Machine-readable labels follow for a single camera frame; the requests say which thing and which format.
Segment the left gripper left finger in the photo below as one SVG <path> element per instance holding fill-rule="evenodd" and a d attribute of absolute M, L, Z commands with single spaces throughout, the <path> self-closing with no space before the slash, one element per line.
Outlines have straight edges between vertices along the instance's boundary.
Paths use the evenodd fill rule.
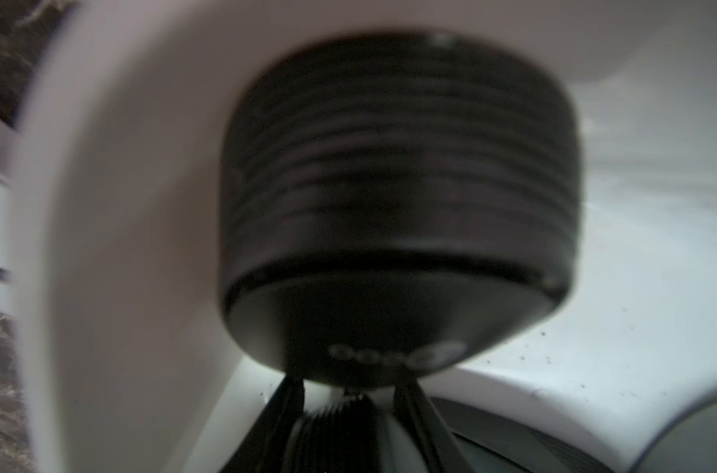
<path fill-rule="evenodd" d="M 303 380 L 285 376 L 221 472 L 280 472 L 293 426 L 303 415 L 303 407 Z"/>

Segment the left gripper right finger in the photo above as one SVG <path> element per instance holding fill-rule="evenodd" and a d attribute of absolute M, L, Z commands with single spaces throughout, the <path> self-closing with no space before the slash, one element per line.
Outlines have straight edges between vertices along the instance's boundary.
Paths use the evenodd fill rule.
<path fill-rule="evenodd" d="M 417 382 L 395 386 L 393 410 L 396 418 L 414 440 L 429 472 L 475 472 L 437 408 Z"/>

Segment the black mouse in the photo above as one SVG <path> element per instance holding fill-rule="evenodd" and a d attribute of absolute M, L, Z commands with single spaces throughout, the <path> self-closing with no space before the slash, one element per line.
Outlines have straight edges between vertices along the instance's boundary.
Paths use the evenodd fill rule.
<path fill-rule="evenodd" d="M 449 432 L 477 472 L 608 472 L 595 457 L 540 431 L 434 397 Z"/>
<path fill-rule="evenodd" d="M 240 96 L 219 190 L 226 329 L 295 378 L 376 389 L 445 370 L 574 282 L 574 107 L 481 41 L 350 35 L 280 59 Z"/>

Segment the white storage box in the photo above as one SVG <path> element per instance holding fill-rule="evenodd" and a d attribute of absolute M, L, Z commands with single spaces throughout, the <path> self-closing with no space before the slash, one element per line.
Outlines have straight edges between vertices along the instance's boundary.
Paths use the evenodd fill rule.
<path fill-rule="evenodd" d="M 494 41 L 567 86 L 585 193 L 548 321 L 427 378 L 618 472 L 717 472 L 717 1 L 87 1 L 18 119 L 12 311 L 45 472 L 216 472 L 279 375 L 216 301 L 217 163 L 244 87 L 370 30 Z"/>

